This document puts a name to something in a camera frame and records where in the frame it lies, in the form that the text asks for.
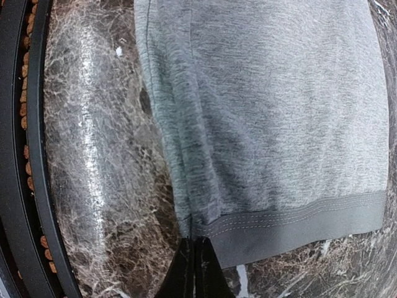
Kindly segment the grey underwear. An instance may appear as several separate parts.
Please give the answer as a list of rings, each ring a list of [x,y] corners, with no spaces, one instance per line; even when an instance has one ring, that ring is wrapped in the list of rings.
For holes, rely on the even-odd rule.
[[[184,236],[222,268],[378,230],[389,110],[367,1],[135,1]]]

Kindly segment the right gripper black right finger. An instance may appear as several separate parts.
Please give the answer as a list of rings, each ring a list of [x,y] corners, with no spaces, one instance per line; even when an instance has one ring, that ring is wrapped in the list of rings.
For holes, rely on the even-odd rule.
[[[195,296],[198,298],[234,298],[209,238],[195,240]]]

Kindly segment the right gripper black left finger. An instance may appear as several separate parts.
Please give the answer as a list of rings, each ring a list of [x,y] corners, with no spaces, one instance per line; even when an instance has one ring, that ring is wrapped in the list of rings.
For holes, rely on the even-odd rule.
[[[194,243],[182,238],[155,298],[193,298]]]

